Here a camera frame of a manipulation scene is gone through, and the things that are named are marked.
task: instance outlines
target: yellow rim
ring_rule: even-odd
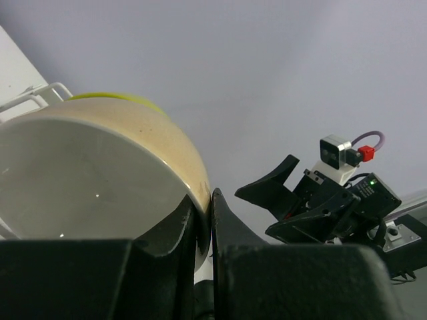
[[[78,99],[84,99],[84,98],[116,98],[116,99],[123,99],[128,101],[133,101],[136,103],[141,103],[142,105],[145,105],[146,107],[149,107],[150,109],[153,109],[162,115],[166,115],[166,113],[161,110],[157,105],[152,103],[149,99],[144,97],[139,97],[137,95],[128,95],[128,94],[120,94],[120,93],[110,93],[110,92],[89,92],[89,93],[83,93],[81,95],[75,95],[68,100],[78,100]]]

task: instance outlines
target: black connector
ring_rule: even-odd
[[[346,150],[346,163],[352,167],[357,167],[363,161],[363,154],[357,150]]]

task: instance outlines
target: red plug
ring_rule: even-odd
[[[364,145],[363,147],[360,147],[358,151],[363,156],[363,162],[371,161],[374,158],[375,149],[373,147],[370,147],[369,145]]]

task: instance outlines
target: white wall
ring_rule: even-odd
[[[162,106],[258,233],[274,220],[234,191],[288,153],[295,184],[330,133],[382,130],[363,170],[425,187],[425,1],[0,0],[0,25],[46,80]]]

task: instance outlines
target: beige bowl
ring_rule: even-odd
[[[207,173],[165,115],[123,99],[67,101],[0,125],[1,230],[20,239],[136,238],[188,194],[209,246]]]

